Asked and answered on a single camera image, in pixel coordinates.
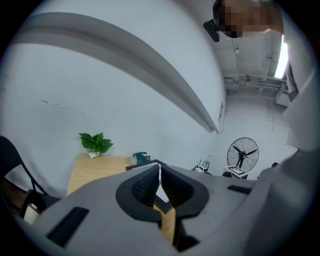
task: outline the person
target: person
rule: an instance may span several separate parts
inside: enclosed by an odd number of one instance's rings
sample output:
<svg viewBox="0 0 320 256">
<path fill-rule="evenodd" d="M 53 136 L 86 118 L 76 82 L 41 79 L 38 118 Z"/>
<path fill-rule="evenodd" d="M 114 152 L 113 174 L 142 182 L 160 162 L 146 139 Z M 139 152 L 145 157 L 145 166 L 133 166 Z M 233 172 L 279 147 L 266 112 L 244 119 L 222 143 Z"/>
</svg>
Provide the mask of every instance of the person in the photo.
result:
<svg viewBox="0 0 320 256">
<path fill-rule="evenodd" d="M 289 15 L 273 1 L 216 0 L 213 20 L 231 38 L 268 31 L 284 36 L 288 47 L 287 87 L 290 106 L 287 145 L 300 150 L 320 148 L 319 65 L 311 45 Z"/>
</svg>

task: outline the white curved panel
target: white curved panel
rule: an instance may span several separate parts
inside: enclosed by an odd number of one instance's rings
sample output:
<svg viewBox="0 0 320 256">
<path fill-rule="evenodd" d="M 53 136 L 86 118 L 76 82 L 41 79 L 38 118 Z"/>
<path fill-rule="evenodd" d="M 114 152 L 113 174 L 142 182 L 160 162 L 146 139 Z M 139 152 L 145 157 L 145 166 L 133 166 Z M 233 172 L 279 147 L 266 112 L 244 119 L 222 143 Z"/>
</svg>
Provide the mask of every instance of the white curved panel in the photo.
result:
<svg viewBox="0 0 320 256">
<path fill-rule="evenodd" d="M 113 24 L 159 53 L 185 79 L 220 130 L 226 91 L 212 42 L 178 0 L 47 1 L 33 15 L 73 13 Z"/>
<path fill-rule="evenodd" d="M 56 40 L 54 35 L 75 38 L 84 45 Z M 117 26 L 74 13 L 43 13 L 27 19 L 11 44 L 17 43 L 59 46 L 114 65 L 151 86 L 207 131 L 216 129 L 198 96 L 175 68 L 149 45 Z"/>
</svg>

